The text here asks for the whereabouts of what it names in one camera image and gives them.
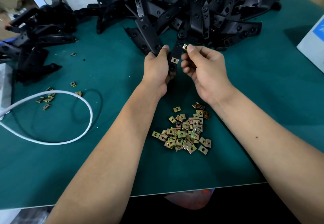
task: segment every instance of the green mat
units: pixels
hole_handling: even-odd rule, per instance
[[[282,4],[280,12],[252,19],[263,22],[260,36],[224,52],[228,76],[276,121],[324,151],[324,75],[295,47],[324,10],[307,0]],[[0,209],[55,204],[141,81],[144,56],[122,28],[134,25],[125,20],[97,35],[95,19],[83,23],[75,33],[79,42],[48,48],[46,63],[62,65],[60,71],[28,87],[15,84],[14,102],[48,87],[82,91],[93,108],[94,122],[82,139],[61,146],[31,143],[1,127]],[[176,32],[168,31],[161,39],[172,47]],[[79,99],[57,94],[47,111],[35,101],[15,108],[3,122],[31,138],[51,142],[71,140],[86,129],[89,112]],[[214,112],[204,124],[203,136],[213,144],[206,156],[198,151],[191,155],[171,151],[150,136],[153,130],[171,126],[172,108],[180,106],[189,116],[195,102],[203,103],[179,65],[178,75],[158,104],[132,196],[265,182]]]

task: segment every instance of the blue logo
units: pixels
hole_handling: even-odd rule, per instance
[[[313,30],[314,34],[324,41],[324,19]]]

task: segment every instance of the person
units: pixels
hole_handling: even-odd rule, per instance
[[[181,57],[183,71],[279,198],[301,223],[324,223],[324,154],[237,90],[227,78],[221,53],[192,45],[187,51]],[[168,53],[166,45],[158,56],[149,53],[145,57],[141,83],[67,186],[46,224],[120,222],[157,103],[174,77],[168,75]]]

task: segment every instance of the hand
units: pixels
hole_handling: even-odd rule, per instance
[[[227,77],[224,56],[216,50],[191,44],[187,51],[181,56],[181,67],[194,81],[201,99],[213,106],[229,97],[235,88]]]
[[[158,56],[150,52],[146,55],[144,60],[144,76],[142,83],[152,87],[154,90],[157,90],[161,97],[167,92],[168,82],[174,78],[176,75],[175,72],[169,72],[168,65],[168,53],[170,49],[168,45],[164,45]]]

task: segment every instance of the person's left hand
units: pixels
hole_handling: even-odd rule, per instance
[[[175,72],[168,75],[168,53],[170,49],[168,45],[164,45],[158,56],[150,52],[144,60],[144,76],[142,83],[149,85],[153,89],[159,91],[161,97],[167,92],[168,82],[174,78]]]

